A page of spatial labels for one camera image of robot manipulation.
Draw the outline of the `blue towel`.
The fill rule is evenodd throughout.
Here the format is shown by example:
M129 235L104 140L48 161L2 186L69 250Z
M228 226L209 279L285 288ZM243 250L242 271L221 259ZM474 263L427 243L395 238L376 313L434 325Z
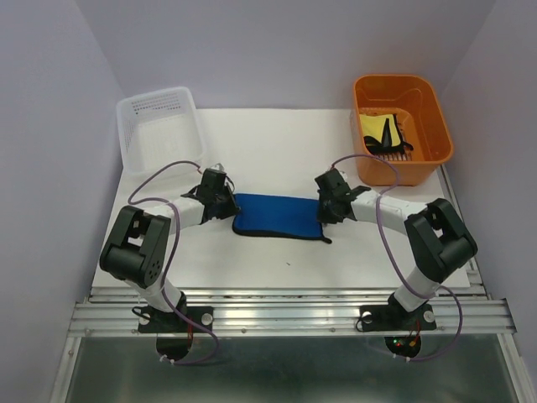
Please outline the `blue towel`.
M241 236L321 241L331 244L317 221L316 199L240 193L232 231Z

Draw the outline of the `yellow towel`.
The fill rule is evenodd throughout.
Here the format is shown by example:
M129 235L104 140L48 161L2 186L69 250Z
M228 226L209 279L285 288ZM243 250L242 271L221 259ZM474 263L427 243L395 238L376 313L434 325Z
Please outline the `yellow towel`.
M359 117L363 141L371 154L405 154L414 150L404 140L396 114L360 114Z

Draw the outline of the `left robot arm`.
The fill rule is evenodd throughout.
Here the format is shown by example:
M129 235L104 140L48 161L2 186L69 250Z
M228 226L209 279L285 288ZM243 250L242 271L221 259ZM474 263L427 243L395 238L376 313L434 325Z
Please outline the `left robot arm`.
M188 317L185 293L171 285L167 272L181 230L239 213L232 182L218 166L206 169L201 183L175 201L158 197L146 200L159 205L143 210L138 205L144 200L128 198L104 243L99 266L146 300L146 306L132 309L138 317L139 332L207 332L208 326Z

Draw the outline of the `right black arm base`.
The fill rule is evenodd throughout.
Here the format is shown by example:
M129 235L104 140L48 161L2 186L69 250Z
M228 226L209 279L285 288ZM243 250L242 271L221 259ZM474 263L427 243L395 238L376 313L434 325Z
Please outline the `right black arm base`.
M366 305L360 307L356 328L359 332L410 332L433 331L437 326L429 304L412 312L392 305Z

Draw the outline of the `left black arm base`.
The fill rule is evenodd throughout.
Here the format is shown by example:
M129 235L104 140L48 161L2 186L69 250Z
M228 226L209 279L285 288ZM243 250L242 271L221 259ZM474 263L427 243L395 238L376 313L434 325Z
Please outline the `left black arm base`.
M161 312L151 306L135 306L131 312L138 318L138 332L142 334L201 332L173 312ZM197 325L212 329L211 306L192 306L185 315Z

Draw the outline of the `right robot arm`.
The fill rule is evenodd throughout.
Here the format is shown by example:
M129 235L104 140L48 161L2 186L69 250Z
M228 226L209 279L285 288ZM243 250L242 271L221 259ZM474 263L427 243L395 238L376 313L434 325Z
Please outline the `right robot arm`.
M405 201L367 186L351 188L342 173L332 168L315 178L319 205L317 220L336 224L346 219L377 225L388 259L385 228L405 235L414 257L409 275L396 269L402 285L384 305L365 306L358 319L360 332L404 330L424 317L426 303L442 284L471 260L477 243L452 204L444 198L432 202Z

